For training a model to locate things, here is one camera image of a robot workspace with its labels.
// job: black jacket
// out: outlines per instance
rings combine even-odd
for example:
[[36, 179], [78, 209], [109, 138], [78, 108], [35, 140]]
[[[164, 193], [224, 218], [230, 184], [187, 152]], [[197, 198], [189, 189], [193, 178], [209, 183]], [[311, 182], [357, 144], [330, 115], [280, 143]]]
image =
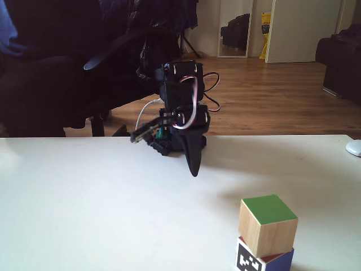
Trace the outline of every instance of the black jacket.
[[22, 59], [97, 54], [127, 29], [197, 26], [198, 0], [0, 0], [0, 51]]

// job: white mouse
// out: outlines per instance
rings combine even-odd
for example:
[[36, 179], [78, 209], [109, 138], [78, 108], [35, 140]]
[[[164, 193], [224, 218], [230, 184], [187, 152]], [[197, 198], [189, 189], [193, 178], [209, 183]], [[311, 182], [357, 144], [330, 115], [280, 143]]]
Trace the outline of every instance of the white mouse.
[[353, 140], [346, 145], [348, 152], [361, 157], [361, 140]]

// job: yellow object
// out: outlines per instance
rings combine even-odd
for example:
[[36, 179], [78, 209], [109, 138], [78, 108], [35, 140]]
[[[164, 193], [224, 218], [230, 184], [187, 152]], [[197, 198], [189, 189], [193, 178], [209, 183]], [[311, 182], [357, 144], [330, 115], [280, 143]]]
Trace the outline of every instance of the yellow object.
[[267, 44], [268, 44], [268, 34], [270, 32], [271, 24], [271, 13], [262, 14], [262, 33], [263, 33], [263, 50], [260, 59], [266, 59]]

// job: white table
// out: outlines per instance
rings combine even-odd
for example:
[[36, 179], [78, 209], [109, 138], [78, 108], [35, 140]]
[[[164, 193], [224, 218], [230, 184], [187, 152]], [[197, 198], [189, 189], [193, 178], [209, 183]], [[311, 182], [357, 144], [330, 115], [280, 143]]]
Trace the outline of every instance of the white table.
[[233, 270], [241, 198], [299, 216], [293, 271], [361, 268], [361, 159], [345, 135], [208, 137], [184, 156], [128, 138], [0, 139], [0, 270]]

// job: stacked blocks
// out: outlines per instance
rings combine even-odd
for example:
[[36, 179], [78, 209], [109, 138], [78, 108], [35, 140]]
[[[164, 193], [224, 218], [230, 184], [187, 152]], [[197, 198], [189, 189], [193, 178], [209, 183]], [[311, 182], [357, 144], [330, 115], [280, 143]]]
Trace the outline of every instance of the stacked blocks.
[[289, 271], [297, 216], [277, 195], [243, 199], [236, 266], [241, 271]]

